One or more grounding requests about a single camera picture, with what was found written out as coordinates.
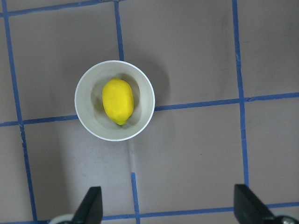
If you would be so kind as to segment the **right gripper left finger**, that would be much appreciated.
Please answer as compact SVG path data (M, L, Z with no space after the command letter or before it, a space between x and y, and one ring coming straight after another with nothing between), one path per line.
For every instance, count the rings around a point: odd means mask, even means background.
M101 187L90 187L75 212L72 224L100 224L103 219Z

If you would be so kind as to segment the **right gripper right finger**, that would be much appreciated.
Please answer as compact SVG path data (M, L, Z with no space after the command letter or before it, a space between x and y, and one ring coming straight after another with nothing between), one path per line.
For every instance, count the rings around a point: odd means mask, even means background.
M234 215L240 224L275 224L274 214L245 184L234 186Z

